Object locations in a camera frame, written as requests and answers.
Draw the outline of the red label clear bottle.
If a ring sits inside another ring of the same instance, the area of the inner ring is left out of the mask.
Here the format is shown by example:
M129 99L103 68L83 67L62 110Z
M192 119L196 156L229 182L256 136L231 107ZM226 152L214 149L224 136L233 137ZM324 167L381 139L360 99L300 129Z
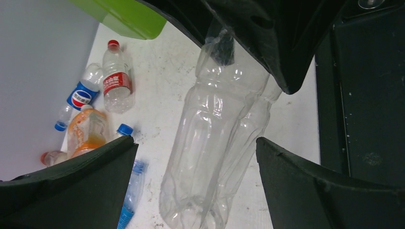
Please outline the red label clear bottle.
M128 57L122 51L118 41L108 41L102 68L105 109L116 114L127 112L134 105L133 80Z

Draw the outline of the orange bottle white cap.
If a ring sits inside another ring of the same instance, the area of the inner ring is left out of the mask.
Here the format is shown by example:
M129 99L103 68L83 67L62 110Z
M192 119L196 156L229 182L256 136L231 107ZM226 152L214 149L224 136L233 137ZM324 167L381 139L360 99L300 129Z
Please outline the orange bottle white cap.
M68 158L73 158L97 149L109 139L109 124L106 114L83 105L67 129Z

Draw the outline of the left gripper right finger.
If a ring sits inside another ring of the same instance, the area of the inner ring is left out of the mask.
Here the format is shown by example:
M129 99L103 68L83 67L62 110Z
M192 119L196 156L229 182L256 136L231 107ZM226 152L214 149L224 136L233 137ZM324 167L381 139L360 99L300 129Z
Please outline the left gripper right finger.
M275 229L402 229L405 190L345 176L260 137L256 158Z

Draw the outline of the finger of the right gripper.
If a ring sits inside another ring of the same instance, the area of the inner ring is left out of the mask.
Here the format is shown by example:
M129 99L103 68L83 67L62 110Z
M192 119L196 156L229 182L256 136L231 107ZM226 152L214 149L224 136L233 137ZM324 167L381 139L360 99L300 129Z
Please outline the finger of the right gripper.
M313 55L343 0L144 0L198 46L213 21L269 73L286 94L302 86Z

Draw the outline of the crushed blue label bottle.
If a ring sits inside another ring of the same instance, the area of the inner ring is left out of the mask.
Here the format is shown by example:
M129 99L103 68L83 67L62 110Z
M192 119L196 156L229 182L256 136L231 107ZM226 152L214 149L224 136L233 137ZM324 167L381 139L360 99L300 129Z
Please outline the crushed blue label bottle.
M143 190L146 168L147 163L145 161L134 161L117 229L125 229L132 217L135 215Z

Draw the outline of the far pepsi bottle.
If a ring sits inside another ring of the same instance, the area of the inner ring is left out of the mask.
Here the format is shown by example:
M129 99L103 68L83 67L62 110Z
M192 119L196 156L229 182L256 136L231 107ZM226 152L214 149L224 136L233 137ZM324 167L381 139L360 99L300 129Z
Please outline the far pepsi bottle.
M101 91L100 81L102 77L102 67L98 63L91 63L87 66L77 85L60 109L58 119L54 125L57 131L63 132L67 129L73 111L80 111L84 105L93 103Z

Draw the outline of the central pepsi bottle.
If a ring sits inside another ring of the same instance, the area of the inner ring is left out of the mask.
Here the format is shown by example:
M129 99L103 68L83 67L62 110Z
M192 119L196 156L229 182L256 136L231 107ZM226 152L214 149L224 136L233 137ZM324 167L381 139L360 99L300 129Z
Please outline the central pepsi bottle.
M113 141L113 140L115 140L115 139L117 139L117 138L120 138L120 137L126 136L126 135L131 136L132 133L133 133L133 131L134 131L133 128L130 127L129 125L127 125L127 124L121 124L121 125L117 128L117 130L113 133L113 135L111 136L110 140Z

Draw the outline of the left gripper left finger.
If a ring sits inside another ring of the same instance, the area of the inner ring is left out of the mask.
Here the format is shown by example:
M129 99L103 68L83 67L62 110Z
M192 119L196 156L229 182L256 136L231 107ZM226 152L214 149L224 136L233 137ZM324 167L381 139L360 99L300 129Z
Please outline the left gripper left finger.
M0 184L3 229L115 229L138 144L126 135Z

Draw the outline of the green plastic bin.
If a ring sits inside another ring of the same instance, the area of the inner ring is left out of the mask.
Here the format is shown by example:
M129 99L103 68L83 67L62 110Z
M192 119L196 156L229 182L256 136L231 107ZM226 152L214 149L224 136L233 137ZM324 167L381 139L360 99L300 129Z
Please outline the green plastic bin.
M101 24L121 36L153 40L167 20L136 0L71 0Z

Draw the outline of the clear crushed bottle white cap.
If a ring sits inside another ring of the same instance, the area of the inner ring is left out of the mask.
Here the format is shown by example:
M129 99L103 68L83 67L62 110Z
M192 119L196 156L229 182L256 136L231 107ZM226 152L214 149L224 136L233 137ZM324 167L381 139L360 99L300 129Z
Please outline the clear crushed bottle white cap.
M223 229L281 88L229 31L211 32L160 189L171 229Z

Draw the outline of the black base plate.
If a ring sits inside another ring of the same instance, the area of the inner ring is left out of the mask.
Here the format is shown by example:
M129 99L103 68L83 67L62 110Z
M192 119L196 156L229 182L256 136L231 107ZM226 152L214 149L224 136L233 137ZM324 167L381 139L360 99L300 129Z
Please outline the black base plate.
M349 1L315 64L320 164L404 187L404 1Z

